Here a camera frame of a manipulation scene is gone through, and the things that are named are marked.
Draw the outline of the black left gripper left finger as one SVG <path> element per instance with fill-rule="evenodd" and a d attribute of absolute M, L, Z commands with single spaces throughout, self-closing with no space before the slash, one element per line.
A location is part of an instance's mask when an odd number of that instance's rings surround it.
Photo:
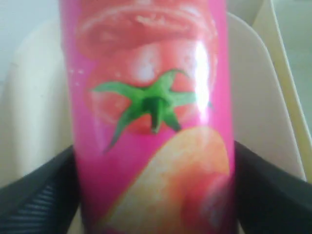
<path fill-rule="evenodd" d="M 73 147 L 0 190 L 2 234 L 65 234 L 80 202 Z"/>

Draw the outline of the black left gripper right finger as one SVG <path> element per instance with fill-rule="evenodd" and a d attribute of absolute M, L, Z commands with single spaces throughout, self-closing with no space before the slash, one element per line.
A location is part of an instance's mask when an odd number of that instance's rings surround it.
<path fill-rule="evenodd" d="M 235 147 L 235 199 L 246 234 L 310 234 L 312 186 L 267 162 L 239 142 Z"/>

